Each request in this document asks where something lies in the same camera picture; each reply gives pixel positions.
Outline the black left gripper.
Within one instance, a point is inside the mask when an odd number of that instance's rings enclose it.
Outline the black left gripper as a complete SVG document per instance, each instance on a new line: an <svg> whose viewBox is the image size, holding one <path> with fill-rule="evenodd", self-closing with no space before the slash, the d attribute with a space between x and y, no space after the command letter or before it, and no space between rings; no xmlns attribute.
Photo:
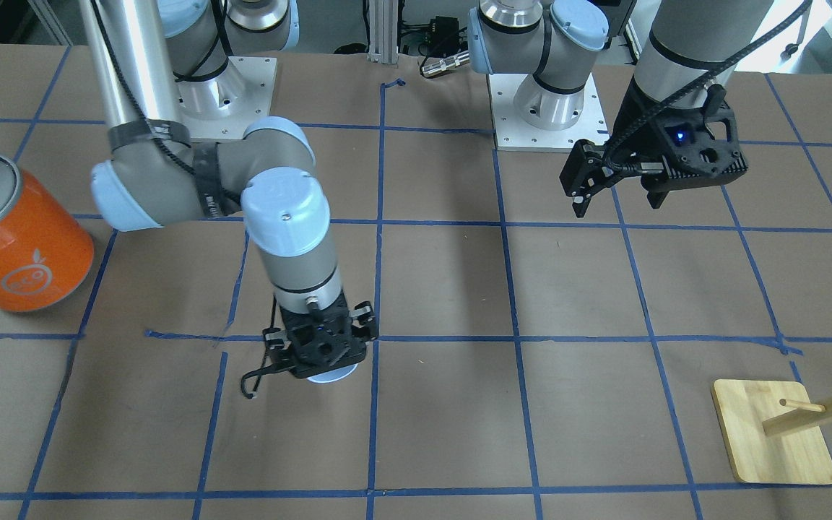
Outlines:
<svg viewBox="0 0 832 520"><path fill-rule="evenodd" d="M559 181L584 218L591 198L622 178L640 178L651 209L660 209L670 191L722 186L742 177L748 161L737 139L734 111L726 89L714 84L700 108L665 108L603 155L609 144L579 139L569 152Z"/></svg>

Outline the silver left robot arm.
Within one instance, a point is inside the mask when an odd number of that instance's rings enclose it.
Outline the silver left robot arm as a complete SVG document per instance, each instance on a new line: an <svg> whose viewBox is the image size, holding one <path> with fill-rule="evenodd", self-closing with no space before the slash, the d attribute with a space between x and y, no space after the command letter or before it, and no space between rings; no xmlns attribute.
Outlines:
<svg viewBox="0 0 832 520"><path fill-rule="evenodd" d="M752 53L769 1L663 1L604 144L578 139L559 181L584 217L595 194L638 178L654 209L671 191L723 186L748 171L726 84ZM522 74L518 109L529 124L568 128L610 38L591 1L479 1L467 46L481 74Z"/></svg>

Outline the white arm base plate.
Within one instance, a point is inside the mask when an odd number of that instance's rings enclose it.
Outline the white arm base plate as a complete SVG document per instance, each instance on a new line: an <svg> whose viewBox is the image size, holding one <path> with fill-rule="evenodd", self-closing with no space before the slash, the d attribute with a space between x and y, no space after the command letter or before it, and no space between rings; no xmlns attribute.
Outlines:
<svg viewBox="0 0 832 520"><path fill-rule="evenodd" d="M529 74L487 79L499 150L569 152L579 139L599 145L610 137L592 75L571 95L542 89Z"/></svg>
<svg viewBox="0 0 832 520"><path fill-rule="evenodd" d="M241 139L251 123L268 116L274 95L275 57L234 56L217 76L178 83L181 123L192 139Z"/></svg>

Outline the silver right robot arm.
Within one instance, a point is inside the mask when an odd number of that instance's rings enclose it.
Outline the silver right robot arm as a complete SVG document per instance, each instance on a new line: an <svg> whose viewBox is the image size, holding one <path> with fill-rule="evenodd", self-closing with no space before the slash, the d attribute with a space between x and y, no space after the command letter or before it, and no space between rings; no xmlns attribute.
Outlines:
<svg viewBox="0 0 832 520"><path fill-rule="evenodd" d="M340 381L378 336L343 292L331 211L303 130L257 106L248 66L298 39L294 1L82 1L111 158L90 190L116 230L240 212L283 326L257 376Z"/></svg>

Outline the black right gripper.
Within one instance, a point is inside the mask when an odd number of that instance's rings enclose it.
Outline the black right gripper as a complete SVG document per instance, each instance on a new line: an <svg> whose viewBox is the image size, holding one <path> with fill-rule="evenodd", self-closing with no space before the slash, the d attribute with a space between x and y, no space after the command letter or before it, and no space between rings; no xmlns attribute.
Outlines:
<svg viewBox="0 0 832 520"><path fill-rule="evenodd" d="M378 319L372 303L364 300L350 309L339 294L330 306L317 303L307 313L294 313L278 306L284 328L264 330L265 351L270 363L263 374L290 372L306 378L335 368L361 363L367 358L368 343L378 336Z"/></svg>

